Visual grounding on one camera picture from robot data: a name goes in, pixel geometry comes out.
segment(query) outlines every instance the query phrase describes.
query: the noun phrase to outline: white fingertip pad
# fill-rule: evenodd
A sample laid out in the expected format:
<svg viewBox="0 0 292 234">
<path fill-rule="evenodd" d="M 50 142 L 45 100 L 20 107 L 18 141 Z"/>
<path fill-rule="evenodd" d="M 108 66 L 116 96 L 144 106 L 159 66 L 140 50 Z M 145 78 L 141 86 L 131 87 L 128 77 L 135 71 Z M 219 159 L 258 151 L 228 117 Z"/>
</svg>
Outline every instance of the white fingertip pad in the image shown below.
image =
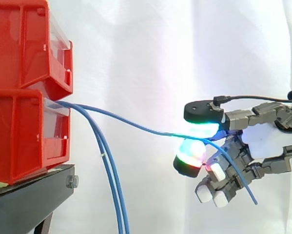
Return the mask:
<svg viewBox="0 0 292 234">
<path fill-rule="evenodd" d="M 214 163 L 210 166 L 211 171 L 214 173 L 216 179 L 218 181 L 222 181 L 226 178 L 226 174 L 221 168 L 221 166 L 218 163 Z"/>
<path fill-rule="evenodd" d="M 213 202 L 218 208 L 222 208 L 228 205 L 228 200 L 223 191 L 217 191 L 214 195 Z"/>
<path fill-rule="evenodd" d="M 206 185 L 201 185 L 196 190 L 196 195 L 198 196 L 201 203 L 211 201 L 213 196 Z"/>
</svg>

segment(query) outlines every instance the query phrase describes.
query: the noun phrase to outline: cable connector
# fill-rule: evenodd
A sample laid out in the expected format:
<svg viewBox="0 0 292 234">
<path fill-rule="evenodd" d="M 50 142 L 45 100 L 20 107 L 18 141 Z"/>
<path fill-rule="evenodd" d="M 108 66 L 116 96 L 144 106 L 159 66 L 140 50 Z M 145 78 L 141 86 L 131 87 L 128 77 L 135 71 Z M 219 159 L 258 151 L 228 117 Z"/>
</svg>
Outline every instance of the cable connector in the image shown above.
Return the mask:
<svg viewBox="0 0 292 234">
<path fill-rule="evenodd" d="M 213 98 L 213 104 L 220 107 L 220 104 L 227 103 L 231 100 L 231 96 L 217 96 Z"/>
</svg>

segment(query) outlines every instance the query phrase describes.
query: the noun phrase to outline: black cable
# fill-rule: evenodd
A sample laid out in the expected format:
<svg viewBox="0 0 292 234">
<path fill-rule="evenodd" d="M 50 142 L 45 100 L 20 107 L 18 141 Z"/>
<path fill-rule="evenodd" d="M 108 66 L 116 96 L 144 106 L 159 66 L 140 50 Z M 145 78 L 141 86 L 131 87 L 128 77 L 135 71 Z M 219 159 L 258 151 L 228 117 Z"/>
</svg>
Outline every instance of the black cable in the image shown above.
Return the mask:
<svg viewBox="0 0 292 234">
<path fill-rule="evenodd" d="M 275 101 L 275 102 L 282 102 L 282 103 L 292 103 L 292 96 L 290 96 L 289 99 L 277 99 L 277 98 L 272 98 L 272 97 L 242 95 L 242 96 L 217 96 L 217 97 L 214 97 L 213 104 L 215 106 L 220 106 L 220 104 L 224 104 L 232 100 L 240 100 L 240 99 L 256 99 L 256 100 Z"/>
<path fill-rule="evenodd" d="M 256 99 L 256 100 L 266 100 L 266 101 L 276 101 L 276 102 L 283 102 L 283 103 L 292 103 L 292 100 L 288 100 L 288 99 L 277 99 L 277 98 L 262 97 L 262 96 L 232 96 L 229 99 L 230 100 L 237 100 L 237 99 Z"/>
</svg>

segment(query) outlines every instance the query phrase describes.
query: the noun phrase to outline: robotic hand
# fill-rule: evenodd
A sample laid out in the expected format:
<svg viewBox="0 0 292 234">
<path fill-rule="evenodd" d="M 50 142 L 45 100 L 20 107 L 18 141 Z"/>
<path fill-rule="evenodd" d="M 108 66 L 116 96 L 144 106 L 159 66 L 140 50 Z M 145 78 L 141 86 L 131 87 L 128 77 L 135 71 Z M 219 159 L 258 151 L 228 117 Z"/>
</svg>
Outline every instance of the robotic hand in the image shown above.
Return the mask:
<svg viewBox="0 0 292 234">
<path fill-rule="evenodd" d="M 251 110 L 224 112 L 220 107 L 220 104 L 241 98 L 275 101 L 262 103 Z M 214 100 L 188 103 L 184 118 L 195 124 L 217 123 L 218 132 L 209 140 L 225 138 L 221 148 L 230 155 L 247 184 L 250 184 L 265 174 L 280 174 L 292 170 L 292 106 L 282 104 L 292 103 L 292 91 L 289 92 L 288 99 L 215 97 Z M 217 207 L 226 206 L 236 192 L 244 187 L 239 175 L 221 152 L 216 152 L 203 165 L 208 175 L 195 189 L 198 199 L 201 203 L 213 200 Z M 196 177 L 200 170 L 197 166 L 184 165 L 177 156 L 174 167 L 182 175 L 190 177 Z"/>
</svg>

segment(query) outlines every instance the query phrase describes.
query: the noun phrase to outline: glowing green light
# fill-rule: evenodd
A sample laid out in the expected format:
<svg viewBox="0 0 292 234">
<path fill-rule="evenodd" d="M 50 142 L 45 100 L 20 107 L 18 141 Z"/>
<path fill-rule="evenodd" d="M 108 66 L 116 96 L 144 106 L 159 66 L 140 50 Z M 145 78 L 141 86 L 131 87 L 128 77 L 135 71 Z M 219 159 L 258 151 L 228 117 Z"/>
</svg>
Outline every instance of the glowing green light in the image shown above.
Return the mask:
<svg viewBox="0 0 292 234">
<path fill-rule="evenodd" d="M 203 142 L 185 139 L 177 152 L 177 157 L 188 165 L 201 167 L 205 154 L 206 148 Z"/>
<path fill-rule="evenodd" d="M 219 128 L 218 123 L 190 124 L 190 135 L 198 138 L 213 137 Z"/>
</svg>

